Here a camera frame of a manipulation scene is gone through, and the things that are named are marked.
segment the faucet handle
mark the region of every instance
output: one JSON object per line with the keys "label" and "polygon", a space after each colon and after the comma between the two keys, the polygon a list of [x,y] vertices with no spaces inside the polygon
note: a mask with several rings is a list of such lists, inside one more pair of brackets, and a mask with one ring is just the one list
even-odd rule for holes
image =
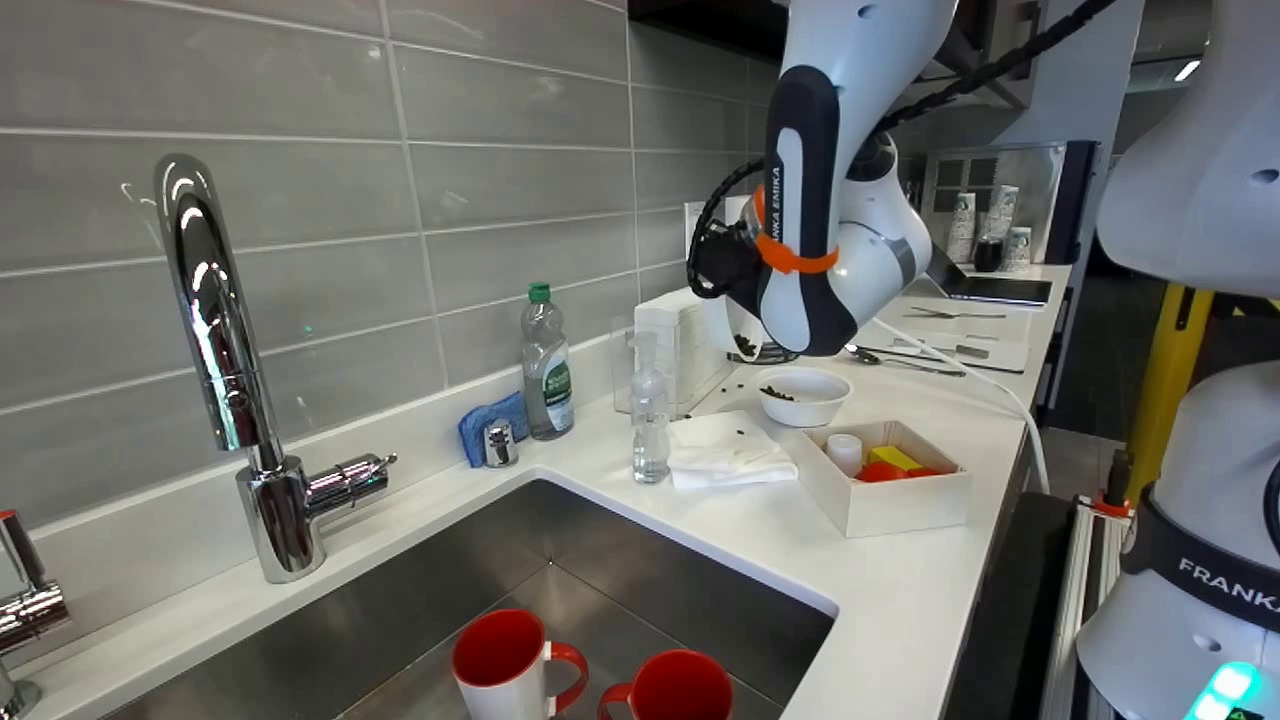
{"label": "faucet handle", "polygon": [[387,469],[397,455],[350,455],[332,463],[326,472],[307,476],[307,517],[325,517],[332,509],[357,506],[366,493],[387,487]]}
{"label": "faucet handle", "polygon": [[44,564],[15,520],[0,511],[0,654],[39,636],[67,616],[65,592],[44,578]]}

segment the cable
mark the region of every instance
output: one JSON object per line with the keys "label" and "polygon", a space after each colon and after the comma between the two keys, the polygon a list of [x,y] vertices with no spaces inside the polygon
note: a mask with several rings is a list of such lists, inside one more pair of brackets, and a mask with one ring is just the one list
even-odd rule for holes
{"label": "cable", "polygon": [[988,371],[977,371],[977,369],[958,365],[957,357],[930,347],[928,341],[921,341],[921,336],[911,336],[911,334],[904,334],[904,330],[893,330],[893,326],[878,321],[878,315],[877,315],[873,326],[885,330],[888,336],[911,345],[917,353],[922,353],[922,357],[930,357],[930,359],[939,359],[939,365],[947,365],[947,369],[957,369],[957,371],[962,371],[962,378],[970,378],[970,380],[978,380],[978,383],[991,383],[991,388],[1007,400],[1007,409],[1014,409],[1018,419],[1029,424],[1032,455],[1036,455],[1036,483],[1040,483],[1045,497],[1052,493],[1040,424],[1036,424],[1036,416],[1025,409],[1025,400],[1018,400],[1007,383],[1001,383],[1001,380],[988,378]]}
{"label": "cable", "polygon": [[725,205],[725,198],[731,194],[731,186],[739,186],[739,181],[747,181],[747,177],[754,177],[754,171],[765,171],[765,155],[731,167],[731,171],[711,188],[702,211],[694,211],[691,245],[687,245],[687,260],[683,260],[683,278],[687,278],[691,298],[700,298],[700,302],[725,298],[725,288],[715,288],[715,284],[707,284],[707,279],[700,278],[700,265],[702,265],[700,245],[702,245],[702,238],[707,238],[707,227],[711,227],[711,216],[715,216],[715,207]]}
{"label": "cable", "polygon": [[1112,8],[1116,0],[1085,0],[1076,6],[1062,22],[1054,22],[1049,32],[1036,32],[1032,40],[1025,40],[1018,47],[994,55],[991,63],[983,70],[970,70],[962,77],[957,77],[947,90],[930,94],[930,95],[921,95],[917,106],[909,110],[897,110],[878,121],[878,129],[901,129],[909,121],[921,121],[922,112],[930,110],[943,110],[950,106],[957,95],[962,94],[977,94],[983,86],[991,86],[994,77],[1018,70],[1018,63],[1032,63],[1040,53],[1054,47],[1058,40],[1076,36],[1093,16],[1100,16],[1104,8]]}

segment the red object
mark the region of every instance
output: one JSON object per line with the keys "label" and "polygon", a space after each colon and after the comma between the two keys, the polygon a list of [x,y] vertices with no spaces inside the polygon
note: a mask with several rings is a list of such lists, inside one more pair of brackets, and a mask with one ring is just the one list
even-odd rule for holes
{"label": "red object", "polygon": [[1106,506],[1104,497],[1093,497],[1086,506],[1100,517],[1131,520],[1131,506],[1129,502],[1122,506]]}
{"label": "red object", "polygon": [[904,481],[904,472],[893,469],[893,463],[865,463],[865,469],[857,472],[857,481],[865,481],[865,483],[885,483],[885,481]]}
{"label": "red object", "polygon": [[464,683],[508,683],[538,661],[545,644],[551,644],[551,661],[575,669],[575,683],[557,695],[557,718],[575,704],[587,689],[587,661],[579,649],[546,641],[545,626],[524,608],[500,608],[473,622],[452,644],[452,673]]}
{"label": "red object", "polygon": [[947,476],[957,469],[909,469],[909,476]]}
{"label": "red object", "polygon": [[611,683],[598,695],[598,720],[608,720],[608,704],[630,704],[634,720],[728,720],[731,683],[711,656],[673,649],[647,656],[634,682]]}

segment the white bowl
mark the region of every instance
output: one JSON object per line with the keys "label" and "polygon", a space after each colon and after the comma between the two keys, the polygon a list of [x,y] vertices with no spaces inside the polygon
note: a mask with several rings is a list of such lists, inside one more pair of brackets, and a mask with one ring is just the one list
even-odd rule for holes
{"label": "white bowl", "polygon": [[760,388],[765,416],[792,428],[833,424],[849,383],[833,371],[787,369]]}

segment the gray tile wall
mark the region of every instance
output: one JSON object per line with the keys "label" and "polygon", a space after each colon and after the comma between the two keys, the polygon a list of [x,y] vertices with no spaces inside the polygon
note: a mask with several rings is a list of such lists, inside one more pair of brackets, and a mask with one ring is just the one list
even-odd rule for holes
{"label": "gray tile wall", "polygon": [[624,0],[0,0],[0,509],[50,526],[225,463],[151,171],[225,198],[288,439],[575,341],[680,284],[680,202],[747,161],[773,70]]}

